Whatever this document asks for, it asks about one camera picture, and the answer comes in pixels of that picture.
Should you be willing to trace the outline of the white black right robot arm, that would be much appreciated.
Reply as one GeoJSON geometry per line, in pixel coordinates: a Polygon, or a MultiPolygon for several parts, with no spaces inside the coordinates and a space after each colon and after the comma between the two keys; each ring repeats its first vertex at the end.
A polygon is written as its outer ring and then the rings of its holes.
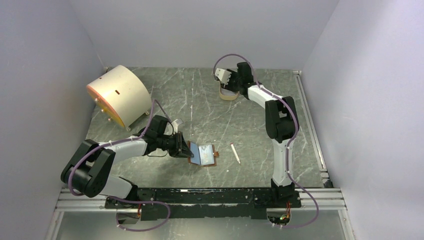
{"type": "Polygon", "coordinates": [[[227,68],[229,76],[220,77],[225,89],[239,93],[265,110],[265,130],[273,143],[274,167],[271,180],[270,202],[282,207],[295,194],[293,145],[299,131],[299,121],[294,99],[282,97],[255,82],[247,62],[239,62],[236,71],[227,68]]]}

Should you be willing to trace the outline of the brown leather card holder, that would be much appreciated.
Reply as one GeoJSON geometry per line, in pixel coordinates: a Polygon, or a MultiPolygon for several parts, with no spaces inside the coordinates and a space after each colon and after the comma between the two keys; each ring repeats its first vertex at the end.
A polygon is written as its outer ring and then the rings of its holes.
{"type": "Polygon", "coordinates": [[[214,167],[217,165],[219,152],[215,150],[214,144],[198,145],[188,142],[188,147],[193,157],[188,157],[188,163],[200,167],[214,167]]]}

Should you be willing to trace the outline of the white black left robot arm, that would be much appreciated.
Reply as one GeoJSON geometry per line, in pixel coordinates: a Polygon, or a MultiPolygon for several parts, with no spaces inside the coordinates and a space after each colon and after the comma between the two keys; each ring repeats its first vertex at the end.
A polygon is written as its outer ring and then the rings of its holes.
{"type": "Polygon", "coordinates": [[[180,131],[165,133],[168,124],[166,117],[155,115],[146,127],[128,138],[109,142],[84,140],[64,167],[61,181],[75,196],[113,196],[124,207],[134,207],[139,200],[138,187],[127,179],[111,176],[112,166],[118,161],[147,156],[157,149],[173,158],[193,157],[180,131]]]}

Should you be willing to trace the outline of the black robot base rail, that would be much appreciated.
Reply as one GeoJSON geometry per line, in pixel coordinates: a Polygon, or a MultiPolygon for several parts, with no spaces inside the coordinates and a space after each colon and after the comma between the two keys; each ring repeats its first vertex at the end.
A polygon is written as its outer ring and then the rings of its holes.
{"type": "Polygon", "coordinates": [[[107,197],[104,207],[139,216],[141,221],[250,217],[266,220],[269,209],[300,208],[300,193],[276,199],[272,187],[139,188],[137,200],[126,203],[107,197]]]}

